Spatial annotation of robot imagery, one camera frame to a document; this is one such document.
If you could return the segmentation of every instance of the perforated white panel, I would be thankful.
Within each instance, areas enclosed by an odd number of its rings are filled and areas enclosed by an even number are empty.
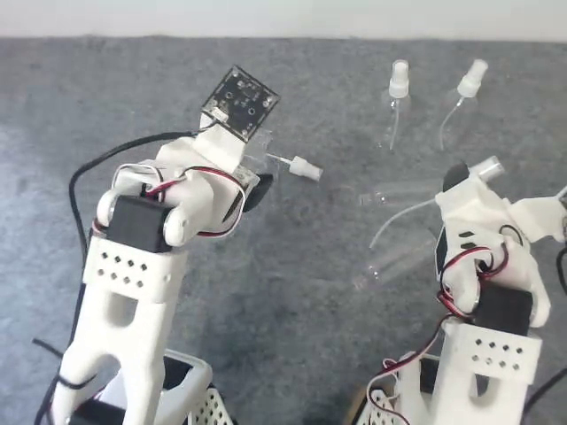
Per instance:
[[[384,409],[395,410],[382,390],[373,390],[370,395],[379,406]],[[400,420],[395,416],[376,409],[370,403],[366,403],[356,425],[400,425]]]
[[[478,375],[532,383],[541,340],[471,325],[454,329],[452,361]]]
[[[93,236],[83,281],[126,297],[162,303],[177,292],[186,260],[186,251],[155,254]]]
[[[189,420],[190,425],[232,425],[221,394],[215,388],[206,391],[205,399],[195,412],[191,413]]]

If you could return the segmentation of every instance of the transparent bottle lying on side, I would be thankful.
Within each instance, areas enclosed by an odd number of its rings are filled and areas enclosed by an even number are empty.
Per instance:
[[[432,199],[440,191],[441,180],[438,179],[383,182],[359,194],[358,205],[364,208],[387,206],[401,209]]]
[[[428,259],[433,259],[436,238],[427,229],[390,234],[381,240],[353,271],[357,290],[376,289],[401,278]]]

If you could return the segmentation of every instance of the bottle cap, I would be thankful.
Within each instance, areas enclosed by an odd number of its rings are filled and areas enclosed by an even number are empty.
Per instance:
[[[488,64],[482,59],[475,59],[470,70],[462,77],[457,91],[463,97],[474,97],[480,89],[480,83],[488,69]]]
[[[409,94],[409,64],[407,60],[396,60],[392,64],[392,78],[388,92],[390,96],[401,99]]]

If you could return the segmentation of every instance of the white wall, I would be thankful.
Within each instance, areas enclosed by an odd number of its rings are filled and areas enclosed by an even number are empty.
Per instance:
[[[0,0],[0,36],[567,41],[565,0]]]

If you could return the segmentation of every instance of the white spray nozzle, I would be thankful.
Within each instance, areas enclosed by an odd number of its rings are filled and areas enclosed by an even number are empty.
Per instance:
[[[391,97],[401,99],[409,94],[409,64],[407,60],[396,60],[392,64],[392,78],[388,92]]]
[[[457,87],[459,94],[463,97],[476,96],[487,69],[488,64],[484,60],[475,59],[469,71],[462,77]]]
[[[272,155],[267,153],[270,158],[277,159],[290,166],[290,173],[295,175],[300,175],[302,177],[307,177],[308,179],[315,180],[316,182],[321,179],[322,168],[309,164],[302,157],[294,157],[293,160],[287,158],[278,157],[277,155]]]
[[[505,173],[504,166],[496,157],[487,158],[475,166],[469,167],[469,170],[471,173],[477,174],[484,183]]]

